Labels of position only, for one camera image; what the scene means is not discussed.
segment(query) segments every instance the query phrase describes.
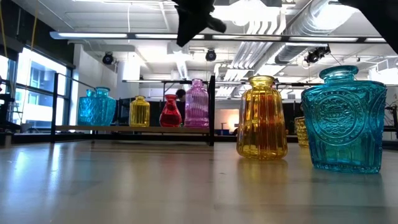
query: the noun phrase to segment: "pink glass vase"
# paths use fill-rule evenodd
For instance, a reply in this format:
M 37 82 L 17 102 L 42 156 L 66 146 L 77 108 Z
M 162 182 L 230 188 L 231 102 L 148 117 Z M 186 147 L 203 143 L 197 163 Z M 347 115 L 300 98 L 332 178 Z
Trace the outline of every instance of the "pink glass vase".
M 179 127 L 182 118 L 180 112 L 178 112 L 177 104 L 175 100 L 177 99 L 176 95 L 165 95 L 166 97 L 166 105 L 160 115 L 160 125 L 162 127 Z
M 202 80 L 192 80 L 192 87 L 185 95 L 185 127 L 209 127 L 209 96 Z

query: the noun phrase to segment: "person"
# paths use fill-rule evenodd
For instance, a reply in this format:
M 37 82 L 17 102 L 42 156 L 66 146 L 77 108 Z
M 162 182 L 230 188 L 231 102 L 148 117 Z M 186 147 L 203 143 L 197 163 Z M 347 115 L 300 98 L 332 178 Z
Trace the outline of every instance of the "person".
M 177 108 L 178 111 L 181 114 L 181 118 L 182 118 L 182 123 L 184 123 L 185 121 L 185 90 L 183 89 L 179 89 L 177 90 L 177 92 L 175 93 L 179 102 L 177 102 Z

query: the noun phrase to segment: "purple ribbed glass vase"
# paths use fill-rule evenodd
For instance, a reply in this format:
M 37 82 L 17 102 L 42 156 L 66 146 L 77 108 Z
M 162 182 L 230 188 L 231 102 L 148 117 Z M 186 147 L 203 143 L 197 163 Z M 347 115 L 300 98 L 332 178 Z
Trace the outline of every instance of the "purple ribbed glass vase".
M 192 80 L 192 87 L 185 95 L 185 127 L 209 127 L 209 96 L 200 79 Z

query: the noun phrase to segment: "shelf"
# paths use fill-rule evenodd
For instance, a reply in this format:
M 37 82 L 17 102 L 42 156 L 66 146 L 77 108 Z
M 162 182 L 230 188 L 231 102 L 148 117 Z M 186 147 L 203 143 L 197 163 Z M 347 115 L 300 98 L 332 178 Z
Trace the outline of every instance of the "shelf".
M 208 134 L 208 128 L 163 128 L 163 127 L 129 127 L 129 126 L 56 126 L 57 131 L 79 130 L 79 131 L 139 131 L 145 133 L 190 133 Z

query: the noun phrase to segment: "amber ribbed glass vase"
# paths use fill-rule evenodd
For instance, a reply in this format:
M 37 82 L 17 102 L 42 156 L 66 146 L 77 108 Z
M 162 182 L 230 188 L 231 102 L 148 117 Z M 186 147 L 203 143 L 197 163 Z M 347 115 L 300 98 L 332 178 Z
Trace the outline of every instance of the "amber ribbed glass vase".
M 130 104 L 130 127 L 149 127 L 149 107 L 145 97 L 136 96 Z
M 304 117 L 295 118 L 294 126 L 296 127 L 299 146 L 301 148 L 308 149 L 308 134 Z
M 281 159 L 287 154 L 282 97 L 271 88 L 274 78 L 249 79 L 251 90 L 242 96 L 236 149 L 252 159 Z

